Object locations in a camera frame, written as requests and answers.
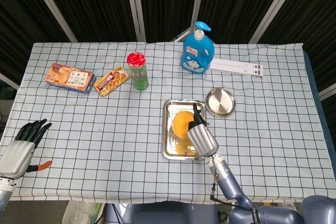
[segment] red lid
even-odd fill
[[[128,65],[138,68],[146,63],[146,57],[144,54],[140,52],[133,52],[127,57],[127,63]]]

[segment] white ruler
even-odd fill
[[[210,64],[210,69],[226,71],[231,73],[240,73],[253,76],[263,75],[263,66],[260,64],[253,64],[248,62],[223,60],[214,58]]]

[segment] blue soap bottle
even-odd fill
[[[214,58],[215,47],[203,32],[211,31],[211,28],[201,21],[197,21],[195,26],[197,30],[183,42],[181,66],[193,73],[204,73]]]

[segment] snack box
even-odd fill
[[[90,71],[53,63],[45,80],[50,85],[89,94],[96,77]]]
[[[95,82],[94,87],[96,90],[102,95],[105,96],[109,94],[116,87],[122,85],[125,81],[127,81],[130,76],[123,69],[122,66],[118,66],[107,75],[100,78]]]

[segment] table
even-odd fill
[[[150,87],[131,80],[106,97],[58,89],[44,81],[53,62],[92,70],[99,78],[126,56],[147,57]],[[336,198],[336,182],[307,78],[302,44],[215,45],[215,57],[259,63],[264,76],[182,70],[182,43],[36,43],[8,119],[0,153],[28,121],[52,127],[32,164],[50,169],[17,181],[16,200],[89,200],[147,203],[164,200],[213,204],[213,177],[205,161],[174,161],[161,154],[162,106],[168,99],[204,101],[213,87],[236,97],[225,119],[207,112],[243,191],[254,201]]]

